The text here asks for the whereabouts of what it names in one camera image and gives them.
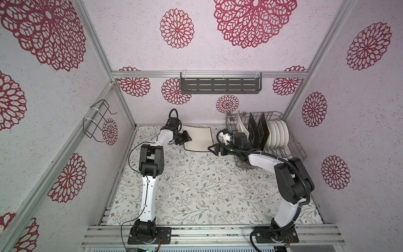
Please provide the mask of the grey wall shelf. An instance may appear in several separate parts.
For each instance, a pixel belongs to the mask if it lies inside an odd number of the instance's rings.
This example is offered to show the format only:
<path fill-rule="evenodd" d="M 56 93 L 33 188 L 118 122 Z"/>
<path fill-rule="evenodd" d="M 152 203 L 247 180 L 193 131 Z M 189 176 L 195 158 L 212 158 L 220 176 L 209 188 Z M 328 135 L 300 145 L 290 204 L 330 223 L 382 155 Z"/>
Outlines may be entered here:
<path fill-rule="evenodd" d="M 181 72 L 179 86 L 186 95 L 255 95 L 262 90 L 262 77 L 187 77 Z"/>

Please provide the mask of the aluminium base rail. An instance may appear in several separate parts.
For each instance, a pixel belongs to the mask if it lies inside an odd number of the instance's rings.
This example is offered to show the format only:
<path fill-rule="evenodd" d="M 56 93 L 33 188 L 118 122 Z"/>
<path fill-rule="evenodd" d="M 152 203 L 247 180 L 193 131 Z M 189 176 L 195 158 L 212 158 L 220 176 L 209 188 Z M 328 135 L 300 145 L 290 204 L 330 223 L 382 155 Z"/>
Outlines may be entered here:
<path fill-rule="evenodd" d="M 162 214 L 160 218 L 168 224 L 157 226 L 162 237 L 163 247 L 243 247 L 250 246 L 250 233 L 255 228 L 264 228 L 277 214 L 279 205 L 263 206 L 261 209 L 249 207 L 234 209 L 231 205 L 216 209 L 215 215 L 208 215 L 204 210 L 192 213 L 185 211 L 182 217 L 198 219 L 198 223 L 186 225 L 174 220 L 172 214 Z M 134 218 L 141 209 L 108 207 L 99 225 L 89 226 L 79 247 L 81 252 L 95 248 L 115 248 L 121 251 L 134 248 L 128 244 L 130 229 Z M 254 237 L 255 246 L 291 245 L 292 251 L 298 246 L 329 247 L 334 252 L 347 252 L 347 245 L 335 224 L 325 224 L 313 203 L 303 207 L 296 221 L 295 230 L 282 242 L 274 242 L 264 235 Z"/>

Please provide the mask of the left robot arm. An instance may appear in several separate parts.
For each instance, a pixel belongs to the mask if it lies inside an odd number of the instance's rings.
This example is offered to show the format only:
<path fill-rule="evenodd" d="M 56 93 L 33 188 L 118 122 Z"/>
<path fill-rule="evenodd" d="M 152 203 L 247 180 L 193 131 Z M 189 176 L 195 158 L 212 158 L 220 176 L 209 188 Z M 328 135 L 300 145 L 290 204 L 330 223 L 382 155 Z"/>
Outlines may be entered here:
<path fill-rule="evenodd" d="M 178 117 L 169 116 L 167 123 L 163 126 L 154 142 L 143 142 L 139 144 L 140 158 L 137 173 L 142 176 L 143 192 L 141 210 L 135 219 L 128 239 L 128 244 L 141 242 L 151 244 L 160 241 L 156 228 L 156 190 L 158 177 L 164 171 L 164 147 L 173 142 L 181 145 L 191 141 L 187 131 L 180 132 L 182 122 Z"/>

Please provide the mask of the floral table mat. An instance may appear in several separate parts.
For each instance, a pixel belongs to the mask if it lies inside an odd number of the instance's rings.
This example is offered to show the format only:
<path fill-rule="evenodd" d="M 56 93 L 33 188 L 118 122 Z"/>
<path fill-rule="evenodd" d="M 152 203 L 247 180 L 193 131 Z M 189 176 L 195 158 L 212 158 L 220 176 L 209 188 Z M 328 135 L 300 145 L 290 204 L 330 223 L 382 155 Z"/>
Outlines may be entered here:
<path fill-rule="evenodd" d="M 215 215 L 216 209 L 231 205 L 234 209 L 279 205 L 281 197 L 276 178 L 260 168 L 242 169 L 232 155 L 217 157 L 207 152 L 185 151 L 183 146 L 164 147 L 165 170 L 158 177 L 156 223 L 168 224 L 160 216 L 172 214 L 174 220 L 192 225 L 198 219 L 182 217 L 185 211 L 204 210 Z M 140 209 L 141 175 L 126 165 L 113 205 Z"/>

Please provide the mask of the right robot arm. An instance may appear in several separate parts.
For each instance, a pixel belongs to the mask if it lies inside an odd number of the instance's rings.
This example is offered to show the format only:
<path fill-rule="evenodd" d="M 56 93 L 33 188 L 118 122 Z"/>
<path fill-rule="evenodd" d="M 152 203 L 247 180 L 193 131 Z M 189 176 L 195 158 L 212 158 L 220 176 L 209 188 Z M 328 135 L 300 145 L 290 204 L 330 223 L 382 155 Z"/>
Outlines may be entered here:
<path fill-rule="evenodd" d="M 216 139 L 217 143 L 208 147 L 211 153 L 216 156 L 234 155 L 244 163 L 275 175 L 281 196 L 279 210 L 268 227 L 255 228 L 251 232 L 251 243 L 254 242 L 253 237 L 259 243 L 266 240 L 287 244 L 298 242 L 295 224 L 302 207 L 310 203 L 314 190 L 314 183 L 302 161 L 297 157 L 284 159 L 253 148 L 241 132 L 223 129 L 217 133 Z"/>

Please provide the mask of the white round plate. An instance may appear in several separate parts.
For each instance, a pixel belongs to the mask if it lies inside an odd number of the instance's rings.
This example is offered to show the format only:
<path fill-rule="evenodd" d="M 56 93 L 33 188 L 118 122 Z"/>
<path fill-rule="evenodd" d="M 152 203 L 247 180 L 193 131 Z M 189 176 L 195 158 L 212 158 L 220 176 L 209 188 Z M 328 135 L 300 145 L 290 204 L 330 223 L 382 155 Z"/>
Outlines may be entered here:
<path fill-rule="evenodd" d="M 274 128 L 274 125 L 272 124 L 272 121 L 267 121 L 267 126 L 268 126 L 268 130 L 269 130 L 269 137 L 266 142 L 266 147 L 274 148 L 275 143 L 276 143 L 276 133 L 275 133 L 275 128 Z"/>
<path fill-rule="evenodd" d="M 288 143 L 289 143 L 289 129 L 288 129 L 287 124 L 284 121 L 280 120 L 279 122 L 282 125 L 283 132 L 284 132 L 284 144 L 283 144 L 283 147 L 286 147 L 288 145 Z"/>
<path fill-rule="evenodd" d="M 279 129 L 279 147 L 283 147 L 285 142 L 284 128 L 279 120 L 276 120 L 275 123 Z"/>
<path fill-rule="evenodd" d="M 275 148 L 278 148 L 278 147 L 280 147 L 280 131 L 279 131 L 279 127 L 278 127 L 276 121 L 272 121 L 272 124 L 274 125 L 275 133 L 276 133 Z"/>

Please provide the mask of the white square plate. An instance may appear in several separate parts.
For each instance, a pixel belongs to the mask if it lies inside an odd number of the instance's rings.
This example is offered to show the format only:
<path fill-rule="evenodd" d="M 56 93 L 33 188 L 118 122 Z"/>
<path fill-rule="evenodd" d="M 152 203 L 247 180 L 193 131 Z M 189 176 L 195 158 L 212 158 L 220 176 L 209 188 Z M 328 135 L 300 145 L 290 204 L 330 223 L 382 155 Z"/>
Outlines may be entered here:
<path fill-rule="evenodd" d="M 248 129 L 246 128 L 245 124 L 242 121 L 242 117 L 241 117 L 240 112 L 238 113 L 238 118 L 237 118 L 237 129 L 238 129 L 239 132 L 242 132 L 242 133 L 245 134 L 247 140 L 249 139 L 250 133 L 249 133 Z"/>
<path fill-rule="evenodd" d="M 184 143 L 184 149 L 192 152 L 209 152 L 208 147 L 213 145 L 212 131 L 210 127 L 193 127 L 184 126 L 184 131 L 187 131 L 192 139 Z"/>

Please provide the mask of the black square plate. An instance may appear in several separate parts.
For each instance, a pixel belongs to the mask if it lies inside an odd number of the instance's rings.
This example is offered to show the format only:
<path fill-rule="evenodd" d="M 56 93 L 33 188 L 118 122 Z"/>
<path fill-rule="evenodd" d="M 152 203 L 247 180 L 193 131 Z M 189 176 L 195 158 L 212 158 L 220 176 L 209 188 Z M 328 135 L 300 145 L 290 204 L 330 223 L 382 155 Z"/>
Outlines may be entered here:
<path fill-rule="evenodd" d="M 259 149 L 261 151 L 264 150 L 267 139 L 269 137 L 269 130 L 268 130 L 268 126 L 267 126 L 267 120 L 265 117 L 264 112 L 261 114 L 259 122 L 258 122 L 258 130 L 259 130 Z"/>
<path fill-rule="evenodd" d="M 248 140 L 251 146 L 255 149 L 258 149 L 260 146 L 259 144 L 260 133 L 252 113 L 249 114 L 248 118 L 248 132 L 249 132 Z"/>

